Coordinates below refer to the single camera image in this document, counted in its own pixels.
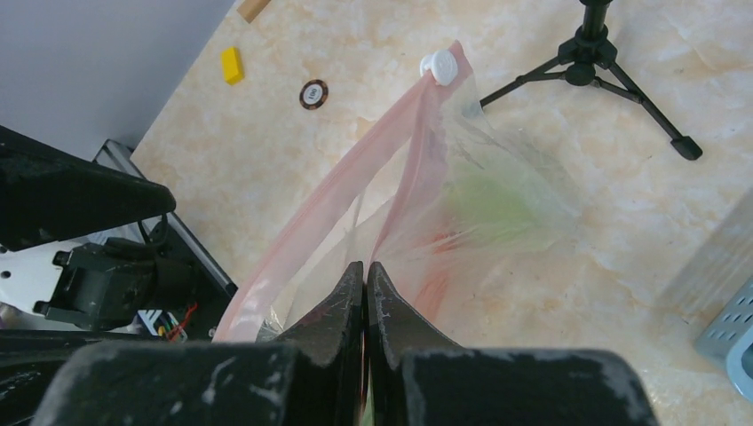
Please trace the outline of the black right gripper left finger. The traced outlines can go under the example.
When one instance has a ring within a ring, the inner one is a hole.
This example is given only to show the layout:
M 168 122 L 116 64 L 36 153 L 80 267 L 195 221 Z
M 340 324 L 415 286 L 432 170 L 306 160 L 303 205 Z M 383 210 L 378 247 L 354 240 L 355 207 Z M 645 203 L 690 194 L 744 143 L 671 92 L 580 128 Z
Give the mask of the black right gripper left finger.
M 355 425 L 362 407 L 364 267 L 349 264 L 266 343 L 126 343 L 77 351 L 36 425 Z

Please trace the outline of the clear pink zip top bag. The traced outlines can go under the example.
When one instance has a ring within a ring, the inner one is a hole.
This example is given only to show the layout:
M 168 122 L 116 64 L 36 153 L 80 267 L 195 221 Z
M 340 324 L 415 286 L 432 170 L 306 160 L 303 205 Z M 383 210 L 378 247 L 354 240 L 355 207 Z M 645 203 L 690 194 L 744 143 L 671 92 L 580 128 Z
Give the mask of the clear pink zip top bag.
M 481 109 L 474 71 L 459 42 L 449 86 L 419 76 L 305 199 L 239 286 L 215 342 L 253 342 L 274 305 L 289 293 L 279 328 L 290 327 L 327 294 L 353 261 L 381 263 L 412 305 L 428 246 L 448 233 L 441 187 L 460 172 L 531 174 L 551 189 L 542 213 L 550 244 L 539 250 L 461 247 L 449 288 L 485 278 L 506 255 L 546 250 L 570 233 L 581 213 L 577 189 L 560 163 L 514 136 L 496 132 Z

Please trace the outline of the smooth orange carrot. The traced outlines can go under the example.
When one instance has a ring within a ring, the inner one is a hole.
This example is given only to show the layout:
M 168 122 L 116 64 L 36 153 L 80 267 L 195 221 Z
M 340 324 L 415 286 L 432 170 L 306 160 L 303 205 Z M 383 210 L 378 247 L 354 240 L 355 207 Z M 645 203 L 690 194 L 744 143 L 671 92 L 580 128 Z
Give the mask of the smooth orange carrot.
M 414 306 L 429 321 L 434 321 L 454 278 L 460 260 L 462 234 L 437 233 L 428 246 L 424 277 L 415 297 Z

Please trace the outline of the white bag zipper slider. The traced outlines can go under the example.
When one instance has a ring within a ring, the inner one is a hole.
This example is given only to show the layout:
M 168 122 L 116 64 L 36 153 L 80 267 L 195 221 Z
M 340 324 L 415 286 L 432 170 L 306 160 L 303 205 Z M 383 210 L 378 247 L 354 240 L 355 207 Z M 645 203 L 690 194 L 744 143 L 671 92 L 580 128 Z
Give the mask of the white bag zipper slider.
M 440 86 L 449 86 L 459 74 L 455 55 L 447 49 L 437 50 L 425 55 L 419 64 L 419 74 L 431 73 L 434 82 Z

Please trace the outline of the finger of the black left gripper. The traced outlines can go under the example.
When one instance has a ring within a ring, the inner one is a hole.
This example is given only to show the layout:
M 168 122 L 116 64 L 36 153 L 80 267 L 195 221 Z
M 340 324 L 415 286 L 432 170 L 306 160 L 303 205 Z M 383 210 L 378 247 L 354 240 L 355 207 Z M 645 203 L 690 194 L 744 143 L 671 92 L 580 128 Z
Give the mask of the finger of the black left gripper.
M 170 190 L 1 129 L 1 245 L 66 241 L 172 212 Z

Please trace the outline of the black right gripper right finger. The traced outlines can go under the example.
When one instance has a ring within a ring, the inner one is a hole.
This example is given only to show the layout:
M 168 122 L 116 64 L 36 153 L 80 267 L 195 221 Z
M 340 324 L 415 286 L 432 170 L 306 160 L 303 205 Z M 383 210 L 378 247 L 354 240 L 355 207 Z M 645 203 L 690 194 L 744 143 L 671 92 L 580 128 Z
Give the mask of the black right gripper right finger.
M 610 351 L 465 348 L 397 291 L 378 262 L 367 278 L 377 425 L 655 425 L 631 366 Z

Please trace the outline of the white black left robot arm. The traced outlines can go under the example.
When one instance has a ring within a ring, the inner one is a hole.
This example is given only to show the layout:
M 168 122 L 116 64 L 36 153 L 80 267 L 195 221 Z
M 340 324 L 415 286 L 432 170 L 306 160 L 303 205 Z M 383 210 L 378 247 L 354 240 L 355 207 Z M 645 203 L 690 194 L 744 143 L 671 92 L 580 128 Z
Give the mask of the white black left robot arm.
M 2 128 L 1 300 L 89 332 L 208 340 L 237 287 L 130 155 L 110 140 L 86 161 Z

